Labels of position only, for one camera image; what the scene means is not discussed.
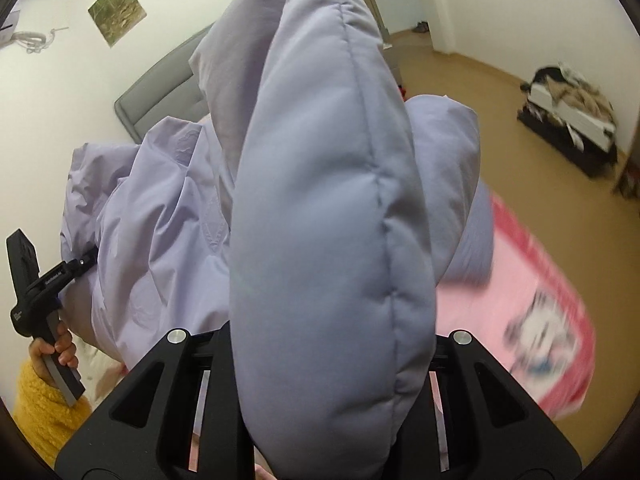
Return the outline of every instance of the triangular cutout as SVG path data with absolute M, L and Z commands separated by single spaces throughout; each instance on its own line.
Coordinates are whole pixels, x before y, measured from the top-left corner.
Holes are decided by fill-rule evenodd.
M 489 411 L 489 418 L 491 418 L 491 423 L 494 427 L 503 428 L 527 418 L 524 408 L 520 406 L 518 401 L 513 398 L 489 368 L 481 363 L 476 363 L 476 375 L 482 388 L 484 402 Z
M 163 363 L 154 364 L 138 379 L 122 401 L 111 410 L 111 418 L 134 428 L 144 428 L 164 370 Z

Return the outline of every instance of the pink blanket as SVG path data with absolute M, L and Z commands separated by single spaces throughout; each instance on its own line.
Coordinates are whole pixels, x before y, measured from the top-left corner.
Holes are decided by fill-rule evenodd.
M 471 332 L 558 418 L 580 408 L 593 376 L 595 336 L 584 305 L 542 245 L 494 196 L 487 286 L 439 285 L 436 330 Z

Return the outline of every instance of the gray headboard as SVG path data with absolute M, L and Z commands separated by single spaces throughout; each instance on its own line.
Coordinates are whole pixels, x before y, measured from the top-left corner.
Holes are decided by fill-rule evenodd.
M 116 115 L 137 143 L 167 116 L 199 121 L 209 113 L 188 63 L 209 28 L 174 48 L 115 102 Z

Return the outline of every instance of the white cable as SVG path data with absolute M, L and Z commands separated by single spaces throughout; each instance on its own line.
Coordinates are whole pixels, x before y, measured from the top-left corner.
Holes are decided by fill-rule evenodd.
M 57 31 L 66 29 L 68 29 L 68 27 L 52 28 L 49 39 L 40 32 L 15 32 L 11 36 L 11 42 L 23 47 L 27 51 L 27 54 L 39 54 L 50 47 L 51 43 L 56 39 Z

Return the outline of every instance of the cartoon character print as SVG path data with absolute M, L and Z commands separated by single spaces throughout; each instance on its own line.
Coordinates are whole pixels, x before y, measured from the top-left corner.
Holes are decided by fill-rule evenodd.
M 516 354 L 512 374 L 562 374 L 577 352 L 577 341 L 564 311 L 541 290 L 536 292 L 527 313 L 509 323 L 504 337 Z

